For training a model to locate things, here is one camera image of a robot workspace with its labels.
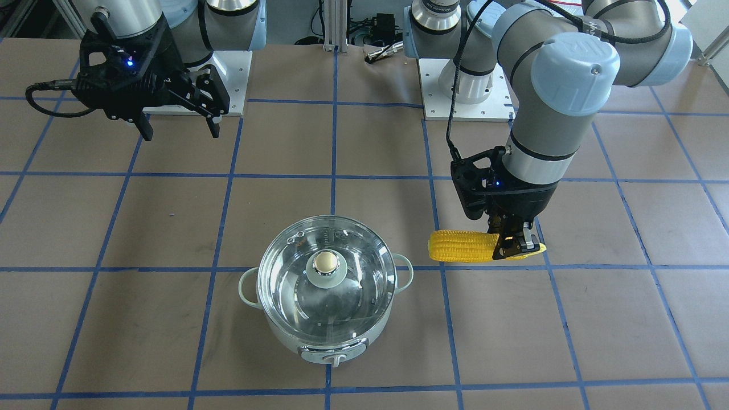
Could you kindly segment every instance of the cable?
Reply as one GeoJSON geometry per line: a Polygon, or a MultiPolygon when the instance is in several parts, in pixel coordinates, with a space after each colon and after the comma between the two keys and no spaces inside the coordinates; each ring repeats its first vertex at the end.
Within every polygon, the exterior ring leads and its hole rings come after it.
{"type": "MultiPolygon", "coordinates": [[[[570,23],[572,23],[573,26],[576,26],[578,29],[582,29],[584,26],[584,22],[581,18],[577,17],[576,15],[570,14],[562,7],[557,6],[556,4],[553,4],[549,0],[535,0],[537,3],[541,4],[544,7],[547,7],[548,9],[556,12],[560,16],[566,18],[569,20],[570,23]]],[[[663,27],[659,30],[658,33],[653,34],[651,36],[646,37],[636,37],[636,38],[628,38],[628,37],[621,37],[621,36],[615,36],[613,34],[603,33],[602,38],[609,41],[609,42],[615,42],[615,43],[623,43],[623,44],[642,44],[642,43],[648,43],[655,39],[661,38],[667,31],[668,28],[671,27],[671,13],[668,10],[668,5],[666,4],[666,0],[656,0],[658,4],[660,5],[660,8],[663,10],[663,14],[666,16],[666,21],[663,23],[663,27]]]]}
{"type": "Polygon", "coordinates": [[[36,103],[36,100],[33,98],[33,93],[36,91],[71,90],[75,84],[76,84],[75,80],[56,80],[56,81],[49,81],[49,82],[37,82],[26,88],[26,100],[28,101],[28,104],[31,105],[31,107],[42,112],[43,114],[50,115],[51,117],[78,118],[78,117],[83,117],[84,115],[87,115],[87,114],[90,114],[90,113],[96,111],[96,108],[89,108],[89,109],[85,109],[80,112],[51,111],[49,109],[45,109],[45,108],[39,106],[38,103],[36,103]]]}
{"type": "Polygon", "coordinates": [[[481,6],[481,8],[478,10],[478,13],[473,16],[473,19],[471,19],[471,24],[469,24],[468,30],[466,30],[466,34],[461,38],[461,43],[458,46],[456,57],[453,58],[453,63],[456,64],[456,73],[453,76],[451,112],[448,114],[448,127],[445,129],[445,142],[448,143],[448,149],[451,151],[451,158],[454,161],[461,160],[461,153],[458,151],[458,148],[456,148],[456,145],[453,143],[453,141],[451,141],[451,125],[453,124],[453,113],[456,111],[456,91],[458,90],[458,77],[459,72],[461,71],[461,58],[463,57],[463,51],[466,48],[466,42],[468,41],[468,37],[471,36],[471,32],[476,26],[476,22],[478,22],[478,19],[481,18],[483,11],[486,10],[486,7],[488,7],[488,5],[491,4],[492,1],[493,0],[486,0],[486,3],[481,6]]]}
{"type": "Polygon", "coordinates": [[[321,36],[327,38],[327,32],[324,29],[324,0],[319,0],[319,21],[321,21],[321,36]]]}
{"type": "MultiPolygon", "coordinates": [[[[476,15],[471,19],[471,23],[469,24],[468,30],[466,31],[466,34],[461,38],[461,42],[459,43],[458,52],[456,52],[456,56],[453,58],[453,63],[456,65],[456,73],[453,75],[453,94],[451,96],[451,112],[448,114],[448,127],[445,129],[445,142],[448,143],[448,149],[451,151],[451,157],[454,161],[461,160],[461,154],[458,151],[458,148],[456,148],[456,145],[451,140],[451,126],[453,125],[453,114],[456,111],[456,91],[458,90],[458,79],[459,79],[459,72],[461,71],[461,58],[463,57],[464,49],[466,48],[466,43],[468,41],[468,37],[471,35],[471,32],[473,31],[473,28],[476,25],[476,22],[478,22],[478,19],[481,17],[481,14],[483,14],[483,11],[486,10],[486,7],[492,2],[493,0],[486,0],[486,2],[481,6],[481,8],[478,10],[476,15]]],[[[541,5],[547,7],[548,9],[551,9],[555,12],[557,12],[559,15],[565,17],[567,20],[570,21],[573,25],[575,25],[578,28],[582,28],[583,21],[579,17],[570,14],[565,9],[556,6],[552,4],[549,0],[535,0],[541,5]]],[[[666,16],[666,21],[663,24],[662,29],[651,36],[646,37],[637,37],[637,38],[626,38],[621,36],[614,36],[608,33],[603,33],[602,38],[610,41],[610,42],[617,42],[617,43],[623,43],[623,44],[641,44],[641,43],[647,43],[651,42],[655,39],[660,38],[663,36],[667,31],[668,27],[671,26],[671,13],[668,10],[668,5],[666,4],[665,0],[657,0],[658,4],[660,5],[660,8],[663,10],[663,14],[666,16]]]]}
{"type": "Polygon", "coordinates": [[[316,18],[316,14],[321,12],[321,6],[323,4],[322,0],[319,0],[319,7],[314,10],[314,13],[311,15],[311,21],[309,21],[309,29],[311,30],[314,35],[323,37],[324,36],[324,19],[321,19],[321,34],[314,31],[314,18],[316,18]]]}

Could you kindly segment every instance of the white pot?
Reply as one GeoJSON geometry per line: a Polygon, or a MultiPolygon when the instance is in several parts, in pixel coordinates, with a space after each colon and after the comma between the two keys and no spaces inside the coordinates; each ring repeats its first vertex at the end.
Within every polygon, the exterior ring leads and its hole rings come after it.
{"type": "Polygon", "coordinates": [[[301,220],[282,231],[260,268],[238,281],[241,300],[265,311],[276,338],[312,363],[331,364],[361,355],[382,333],[394,295],[413,281],[413,265],[391,253],[365,225],[333,215],[301,220]],[[395,260],[409,271],[397,285],[395,260]],[[243,283],[258,274],[258,302],[243,283]]]}

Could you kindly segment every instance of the table surface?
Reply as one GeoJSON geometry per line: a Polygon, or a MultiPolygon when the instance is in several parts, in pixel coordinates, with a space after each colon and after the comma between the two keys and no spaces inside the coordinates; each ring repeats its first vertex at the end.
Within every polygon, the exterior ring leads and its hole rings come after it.
{"type": "MultiPolygon", "coordinates": [[[[615,88],[538,218],[548,251],[478,266],[427,255],[433,230],[486,221],[460,209],[416,61],[266,47],[218,139],[155,115],[143,142],[24,101],[77,48],[0,43],[0,408],[729,408],[729,98],[709,69],[615,88]],[[383,335],[334,369],[236,290],[278,232],[330,213],[416,269],[383,335]]],[[[508,133],[453,126],[464,155],[508,133]]]]}

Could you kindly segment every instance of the yellow corn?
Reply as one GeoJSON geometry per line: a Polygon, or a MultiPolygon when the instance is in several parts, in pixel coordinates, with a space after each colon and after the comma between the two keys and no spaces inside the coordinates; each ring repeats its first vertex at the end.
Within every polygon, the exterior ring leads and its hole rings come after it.
{"type": "MultiPolygon", "coordinates": [[[[494,249],[499,240],[497,233],[471,231],[435,231],[428,240],[428,252],[432,260],[440,262],[491,262],[494,249]]],[[[507,260],[528,258],[544,252],[547,248],[539,244],[540,250],[524,255],[516,255],[507,260]]]]}

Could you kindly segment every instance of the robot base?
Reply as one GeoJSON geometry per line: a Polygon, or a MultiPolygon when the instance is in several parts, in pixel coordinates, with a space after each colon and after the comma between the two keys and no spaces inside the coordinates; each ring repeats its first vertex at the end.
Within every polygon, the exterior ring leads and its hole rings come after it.
{"type": "MultiPolygon", "coordinates": [[[[438,86],[438,76],[448,62],[449,60],[441,58],[418,60],[426,120],[448,120],[451,98],[445,96],[438,86]]],[[[493,79],[491,95],[484,102],[479,104],[456,102],[454,121],[506,122],[514,118],[514,107],[501,66],[494,67],[493,79]]]]}
{"type": "MultiPolygon", "coordinates": [[[[241,117],[243,115],[252,58],[252,51],[216,51],[213,57],[203,64],[214,64],[223,79],[225,89],[230,95],[230,107],[228,107],[229,111],[226,116],[241,117]]],[[[179,105],[147,107],[144,112],[154,115],[198,115],[197,112],[179,105]]]]}

